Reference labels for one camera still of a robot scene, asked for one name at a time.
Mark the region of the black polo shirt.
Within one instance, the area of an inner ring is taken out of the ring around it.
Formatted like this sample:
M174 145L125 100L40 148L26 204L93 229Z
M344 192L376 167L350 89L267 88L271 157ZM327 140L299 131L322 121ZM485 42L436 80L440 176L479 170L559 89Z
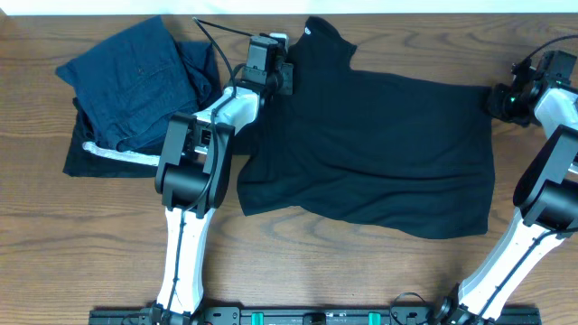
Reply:
M294 92L237 136L243 212L300 207L429 239L482 235L495 183L489 88L350 66L356 46L312 16L288 51Z

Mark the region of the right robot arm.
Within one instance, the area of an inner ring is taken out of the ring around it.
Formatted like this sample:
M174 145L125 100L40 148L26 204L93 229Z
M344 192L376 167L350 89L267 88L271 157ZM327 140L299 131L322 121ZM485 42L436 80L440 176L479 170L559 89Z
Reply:
M513 65L511 85L498 84L488 112L504 122L540 125L547 138L518 181L507 231L482 265L457 284L431 324L538 324L539 311L508 307L508 297L536 264L577 232L577 90L570 77L576 56L547 51L537 65Z

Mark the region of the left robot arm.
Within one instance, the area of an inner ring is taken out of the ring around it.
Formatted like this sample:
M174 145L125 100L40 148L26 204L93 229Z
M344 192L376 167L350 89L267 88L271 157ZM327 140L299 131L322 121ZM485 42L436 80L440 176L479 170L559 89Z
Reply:
M167 220L164 278L148 318L192 324L203 299L202 271L211 219L228 189L234 136L256 121L273 95L293 92L284 33L254 35L247 60L209 107L169 121L155 176Z

